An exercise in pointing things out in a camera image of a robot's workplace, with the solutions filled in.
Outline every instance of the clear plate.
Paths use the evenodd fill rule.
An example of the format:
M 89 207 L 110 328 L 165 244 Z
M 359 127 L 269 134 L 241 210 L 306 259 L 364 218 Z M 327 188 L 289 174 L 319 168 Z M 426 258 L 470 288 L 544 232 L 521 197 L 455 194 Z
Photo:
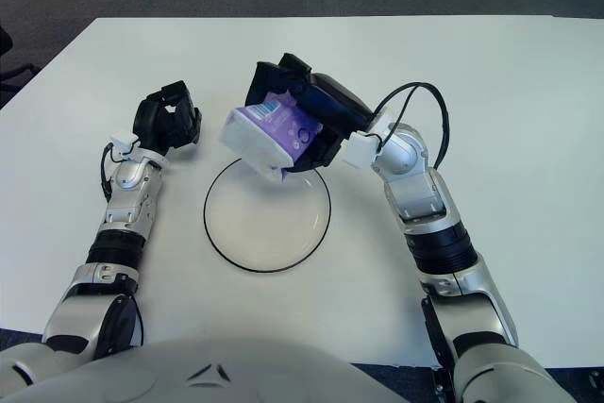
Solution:
M 204 225 L 214 248 L 248 271 L 274 273 L 296 266 L 323 241 L 331 201 L 318 172 L 288 174 L 281 184 L 236 160 L 214 179 Z

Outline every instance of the purple packaging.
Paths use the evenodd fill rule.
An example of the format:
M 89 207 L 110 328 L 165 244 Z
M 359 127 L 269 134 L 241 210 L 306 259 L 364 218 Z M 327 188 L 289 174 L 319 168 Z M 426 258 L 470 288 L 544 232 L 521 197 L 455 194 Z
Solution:
M 262 103 L 237 110 L 277 142 L 294 162 L 323 128 L 321 123 L 296 106 L 289 92 L 269 92 Z

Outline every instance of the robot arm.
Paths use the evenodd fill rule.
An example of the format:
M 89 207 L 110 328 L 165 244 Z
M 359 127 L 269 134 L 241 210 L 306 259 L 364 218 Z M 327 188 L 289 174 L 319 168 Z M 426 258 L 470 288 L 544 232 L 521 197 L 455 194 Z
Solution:
M 428 88 L 439 104 L 443 102 L 429 84 L 401 89 L 413 86 Z M 388 114 L 374 114 L 336 81 L 312 74 L 306 63 L 289 54 L 279 65 L 259 63 L 246 104 L 262 102 L 268 92 L 286 90 L 298 107 L 323 124 L 323 131 L 318 145 L 285 170 L 327 166 L 341 141 L 348 139 L 344 159 L 360 168 L 371 167 L 381 177 L 427 294 L 422 309 L 430 342 L 439 363 L 454 375 L 458 401 L 573 401 L 518 349 L 512 317 L 445 182 L 428 166 L 428 150 L 419 133 Z M 448 116 L 443 111 L 445 128 Z M 447 142 L 445 138 L 438 162 Z
M 179 81 L 141 102 L 134 133 L 111 137 L 101 162 L 108 205 L 86 263 L 75 271 L 46 325 L 42 343 L 19 344 L 0 354 L 0 397 L 130 348 L 137 315 L 143 341 L 134 294 L 143 248 L 155 220 L 162 172 L 169 165 L 164 156 L 170 147 L 197 143 L 200 123 L 201 114 Z M 105 179 L 106 155 L 117 163 L 109 180 Z
M 369 163 L 384 182 L 427 294 L 422 310 L 430 342 L 439 363 L 454 376 L 458 401 L 573 401 L 518 349 L 512 317 L 445 182 L 428 166 L 419 133 L 397 126 L 377 152 L 392 124 L 381 115 L 368 135 L 353 134 L 345 159 L 360 167 Z

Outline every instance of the black cable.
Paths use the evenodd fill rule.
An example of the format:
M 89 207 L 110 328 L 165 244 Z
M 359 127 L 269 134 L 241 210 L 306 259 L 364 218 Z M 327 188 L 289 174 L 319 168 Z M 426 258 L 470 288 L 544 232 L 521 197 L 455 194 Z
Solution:
M 377 146 L 377 151 L 378 152 L 384 146 L 383 140 L 381 139 L 381 137 L 379 137 L 379 134 L 376 134 L 375 132 L 372 132 L 372 133 L 369 133 L 369 134 L 365 134 L 365 137 L 377 137 L 377 139 L 379 140 L 379 145 Z
M 396 121 L 394 122 L 394 126 L 390 128 L 390 132 L 388 133 L 388 135 L 386 136 L 386 138 L 384 139 L 384 141 L 380 144 L 379 148 L 377 149 L 377 151 L 381 151 L 381 149 L 384 147 L 384 145 L 386 144 L 386 142 L 388 142 L 390 140 L 391 137 L 393 137 L 394 132 L 396 131 L 396 127 L 398 126 L 398 124 L 400 123 L 401 119 L 403 118 L 403 114 L 405 113 L 405 110 L 407 110 L 407 105 L 409 104 L 409 101 L 411 100 L 411 97 L 413 96 L 413 94 L 415 93 L 415 91 L 419 88 L 419 86 L 415 86 L 411 89 L 411 91 L 409 92 L 409 94 L 407 95 L 407 99 L 405 99 L 405 104 L 403 104 L 403 109 L 400 110 L 400 113 L 398 114 L 398 117 L 396 117 Z
M 141 316 L 141 309 L 139 309 L 139 304 L 136 302 L 136 298 L 134 294 L 131 296 L 132 301 L 134 302 L 134 308 L 136 309 L 136 315 L 139 317 L 139 325 L 141 326 L 141 344 L 139 346 L 144 345 L 144 327 L 143 327 L 143 317 Z
M 390 138 L 392 137 L 392 135 L 394 134 L 394 131 L 396 130 L 396 127 L 400 123 L 400 120 L 403 117 L 403 113 L 405 113 L 405 109 L 407 108 L 407 105 L 409 104 L 409 101 L 411 100 L 411 96 L 413 95 L 415 90 L 419 87 L 428 90 L 430 92 L 430 94 L 432 96 L 434 96 L 434 99 L 436 99 L 436 102 L 438 103 L 439 108 L 441 109 L 441 116 L 443 119 L 443 137 L 441 138 L 441 146 L 439 148 L 438 155 L 436 157 L 436 160 L 434 161 L 434 168 L 438 169 L 439 165 L 441 165 L 441 162 L 445 158 L 446 150 L 449 146 L 449 138 L 451 135 L 451 131 L 450 131 L 450 125 L 449 125 L 449 113 L 446 109 L 445 100 L 443 99 L 443 96 L 441 95 L 441 93 L 438 91 L 438 89 L 436 87 L 434 87 L 432 84 L 427 83 L 427 82 L 410 82 L 409 84 L 401 85 L 397 89 L 390 92 L 377 105 L 376 110 L 374 110 L 373 118 L 376 118 L 376 116 L 378 116 L 379 112 L 384 108 L 384 106 L 386 106 L 390 102 L 390 100 L 393 99 L 397 94 L 405 91 L 406 89 L 413 88 L 413 90 L 407 96 L 405 105 L 403 106 L 401 113 L 398 115 L 398 118 L 394 124 L 394 127 L 392 128 L 392 130 L 390 131 L 390 133 L 388 134 L 386 139 L 382 142 L 381 147 L 383 147 L 383 145 L 386 144 L 386 142 L 388 142 L 390 140 Z
M 101 188 L 103 189 L 103 195 L 108 202 L 111 200 L 111 180 L 107 179 L 107 176 L 105 175 L 105 159 L 107 158 L 107 153 L 110 153 L 112 148 L 113 143 L 111 142 L 105 145 L 103 157 L 101 158 Z
M 134 150 L 134 145 L 136 145 L 136 144 L 137 144 L 138 142 L 140 142 L 140 141 L 141 141 L 141 139 L 137 139 L 136 141 L 134 141 L 134 142 L 132 143 L 132 146 L 130 146 L 130 149 L 128 150 L 128 152 L 127 152 L 127 153 L 122 153 L 122 156 L 127 156 L 127 155 L 129 155 L 130 153 L 132 153 L 132 150 Z M 112 160 L 113 162 L 115 162 L 116 164 L 119 164 L 120 162 L 125 162 L 125 161 L 127 161 L 127 160 L 115 160 L 115 159 L 113 158 L 113 143 L 111 144 L 111 154 L 109 155 L 109 157 L 110 157 L 110 158 L 111 158 L 111 160 Z

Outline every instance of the table surface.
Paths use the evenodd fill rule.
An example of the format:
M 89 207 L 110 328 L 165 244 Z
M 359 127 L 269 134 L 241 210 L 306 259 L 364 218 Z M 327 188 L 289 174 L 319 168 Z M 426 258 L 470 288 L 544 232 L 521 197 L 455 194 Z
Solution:
M 551 17 L 94 21 L 0 112 L 0 326 L 43 331 L 103 216 L 109 134 L 183 79 L 202 133 L 169 155 L 138 295 L 147 340 L 272 336 L 347 361 L 435 364 L 415 267 L 371 171 L 341 156 L 321 170 L 331 224 L 294 269 L 251 274 L 210 245 L 204 198 L 236 158 L 220 128 L 256 62 L 284 51 L 371 108 L 404 82 L 436 84 L 452 127 L 440 170 L 521 346 L 544 366 L 602 364 L 604 22 Z M 440 116 L 427 94 L 407 122 L 434 156 Z

